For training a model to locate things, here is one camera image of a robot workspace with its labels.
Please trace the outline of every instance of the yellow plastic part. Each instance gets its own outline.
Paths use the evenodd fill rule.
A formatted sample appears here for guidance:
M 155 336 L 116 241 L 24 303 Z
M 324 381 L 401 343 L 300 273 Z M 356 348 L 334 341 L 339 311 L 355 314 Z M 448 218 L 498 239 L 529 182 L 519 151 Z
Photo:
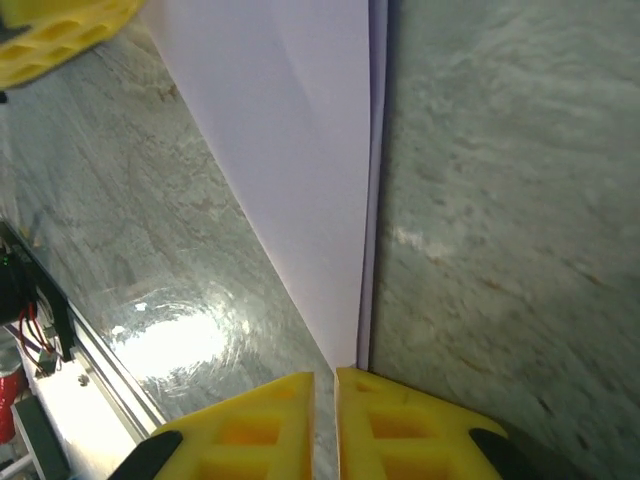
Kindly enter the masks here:
M 482 415 L 354 368 L 336 375 L 341 480 L 500 480 L 469 436 Z
M 29 82 L 107 40 L 143 0 L 0 0 L 9 28 L 29 27 L 0 44 L 0 89 Z
M 155 434 L 183 441 L 155 480 L 311 480 L 313 373 L 295 373 L 187 415 Z

